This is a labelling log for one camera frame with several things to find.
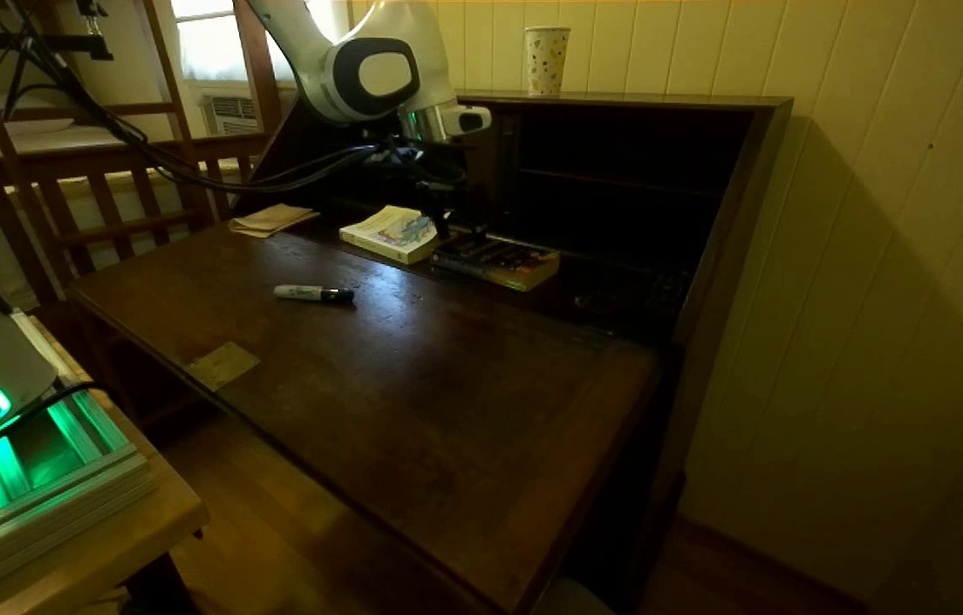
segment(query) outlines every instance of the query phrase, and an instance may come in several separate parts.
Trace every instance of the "desk leg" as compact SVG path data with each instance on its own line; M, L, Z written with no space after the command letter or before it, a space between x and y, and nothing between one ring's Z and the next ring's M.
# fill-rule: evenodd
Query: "desk leg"
M156 559L152 559L146 568L142 568L130 579L126 591L135 599L130 611L135 615L195 615L197 604L189 594L173 559L163 553Z

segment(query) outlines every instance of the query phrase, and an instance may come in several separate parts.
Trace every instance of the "small object on desk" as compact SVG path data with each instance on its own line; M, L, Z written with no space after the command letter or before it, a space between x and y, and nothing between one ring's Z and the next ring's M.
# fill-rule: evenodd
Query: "small object on desk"
M387 203L357 226L341 226L338 235L408 265L439 248L439 226L424 211L404 203Z
M322 282L278 282L278 298L299 300L299 303L353 303L353 285L322 285Z
M301 203L267 203L253 216L233 217L229 229L241 235L253 235L253 240L270 240L278 231L284 231L287 226L318 217L313 207L301 207Z
M464 231L435 251L435 268L481 275L526 293L560 268L560 251Z
M214 353L189 363L185 367L211 391L220 391L223 386L237 381L241 377L247 377L251 367L258 367L258 355L247 353L237 340L223 340Z

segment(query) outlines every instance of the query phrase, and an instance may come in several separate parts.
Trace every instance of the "paper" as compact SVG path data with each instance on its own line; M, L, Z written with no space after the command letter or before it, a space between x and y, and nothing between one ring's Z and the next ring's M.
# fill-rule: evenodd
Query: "paper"
M223 386L237 381L241 377L247 377L251 367L258 367L258 355L251 355L244 345L227 340L214 353L189 363L189 373L211 391L220 391Z
M267 203L253 216L233 217L229 229L241 235L253 235L253 240L270 240L278 231L284 231L287 226L318 217L313 207L301 207L301 203Z

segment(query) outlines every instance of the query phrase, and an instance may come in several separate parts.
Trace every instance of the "book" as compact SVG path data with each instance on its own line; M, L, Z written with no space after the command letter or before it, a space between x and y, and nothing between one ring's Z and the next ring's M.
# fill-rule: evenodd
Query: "book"
M435 268L481 275L510 289L533 289L560 268L560 251L491 235L456 235L435 251Z
M375 216L341 226L338 235L408 265L439 248L439 226L424 211L404 203L382 203Z
M229 229L241 231L241 235L253 235L253 240L270 240L299 223L307 223L307 217L318 217L313 207L303 207L303 203L267 203L259 211L251 211L244 217L233 217Z

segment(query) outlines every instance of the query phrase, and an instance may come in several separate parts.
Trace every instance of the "white cup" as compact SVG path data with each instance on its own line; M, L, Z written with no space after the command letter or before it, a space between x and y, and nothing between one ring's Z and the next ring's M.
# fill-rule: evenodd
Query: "white cup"
M560 94L570 28L526 28L526 94Z

